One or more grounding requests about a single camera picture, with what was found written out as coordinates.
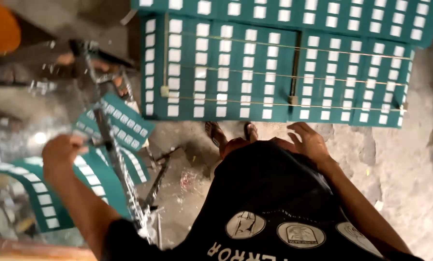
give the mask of light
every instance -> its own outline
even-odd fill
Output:
[[[44,133],[38,132],[36,133],[36,135],[34,135],[34,140],[36,141],[37,144],[44,144],[47,142],[47,137],[45,136]]]

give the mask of concrete floor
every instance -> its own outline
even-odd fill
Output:
[[[55,36],[98,40],[101,47],[116,55],[137,58],[127,48],[134,46],[133,33],[117,22],[128,11],[127,1],[114,4],[107,0],[2,2]],[[340,124],[312,126],[324,136],[332,156],[370,202],[384,203],[381,214],[413,253],[433,260],[433,45],[417,51],[408,102],[410,108],[401,130]],[[70,120],[65,100],[31,98],[11,90],[0,91],[0,110],[39,126],[46,116],[54,116],[60,124]],[[288,139],[286,123],[255,124],[260,139],[274,136]],[[242,125],[238,122],[223,122],[221,126],[228,138],[242,136]],[[185,149],[182,160],[173,162],[158,199],[166,207],[164,245],[171,247],[184,239],[198,214],[218,152],[200,122],[160,122],[150,140],[162,151],[177,146]],[[178,184],[184,166],[186,171],[198,174],[189,189],[181,189]]]

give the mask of foot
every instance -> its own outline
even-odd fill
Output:
[[[257,127],[255,127],[255,124],[253,123],[247,123],[245,125],[246,128],[246,133],[249,136],[248,141],[250,141],[250,143],[254,143],[258,140],[258,133],[257,133]]]
[[[221,145],[226,145],[226,143],[228,143],[228,140],[226,140],[226,136],[224,135],[217,122],[205,122],[205,132],[212,139],[213,143],[217,147],[220,147]]]

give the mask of hand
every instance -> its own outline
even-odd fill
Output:
[[[299,153],[309,157],[318,167],[321,163],[332,160],[323,137],[305,122],[296,122],[289,125],[287,128],[294,130],[302,138],[302,141],[300,141],[294,133],[287,133]]]
[[[42,150],[44,177],[51,175],[52,170],[70,170],[78,154],[86,153],[84,139],[75,135],[60,135],[50,140]]]

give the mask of black t-shirt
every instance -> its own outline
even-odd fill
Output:
[[[421,260],[387,253],[391,260]],[[344,216],[308,158],[258,141],[229,153],[215,170],[186,239],[161,251],[132,223],[113,222],[105,260],[384,260]]]

